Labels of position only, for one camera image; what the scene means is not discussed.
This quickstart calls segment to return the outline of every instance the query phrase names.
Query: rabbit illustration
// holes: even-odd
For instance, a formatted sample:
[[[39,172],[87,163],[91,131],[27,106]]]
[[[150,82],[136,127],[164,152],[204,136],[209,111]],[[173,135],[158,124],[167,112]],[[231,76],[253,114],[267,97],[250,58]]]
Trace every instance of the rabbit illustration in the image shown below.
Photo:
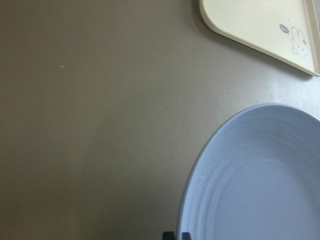
[[[309,56],[309,50],[305,40],[304,33],[293,26],[291,28],[291,34],[292,34],[292,52],[304,59],[307,58]]]

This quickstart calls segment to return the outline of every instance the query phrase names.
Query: plate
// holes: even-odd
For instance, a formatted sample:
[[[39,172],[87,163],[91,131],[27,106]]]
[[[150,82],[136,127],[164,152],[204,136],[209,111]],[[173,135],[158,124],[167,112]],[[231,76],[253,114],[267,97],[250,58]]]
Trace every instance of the plate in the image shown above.
[[[313,0],[200,0],[200,11],[213,31],[320,76]]]
[[[177,240],[319,240],[320,121],[265,104],[228,120],[185,186]]]

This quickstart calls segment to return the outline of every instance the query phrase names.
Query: countertop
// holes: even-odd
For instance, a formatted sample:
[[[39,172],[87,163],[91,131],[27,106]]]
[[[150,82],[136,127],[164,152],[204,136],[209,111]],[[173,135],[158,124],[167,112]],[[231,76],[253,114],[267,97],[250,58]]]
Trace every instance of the countertop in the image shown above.
[[[197,0],[0,6],[1,239],[161,239],[228,118],[320,119],[320,78],[214,33]]]

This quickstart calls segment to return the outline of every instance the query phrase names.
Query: tray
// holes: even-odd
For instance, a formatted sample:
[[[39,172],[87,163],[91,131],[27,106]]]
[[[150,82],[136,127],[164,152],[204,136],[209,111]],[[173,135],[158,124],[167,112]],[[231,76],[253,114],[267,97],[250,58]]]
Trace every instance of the tray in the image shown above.
[[[320,33],[313,0],[200,0],[213,31],[320,76]]]

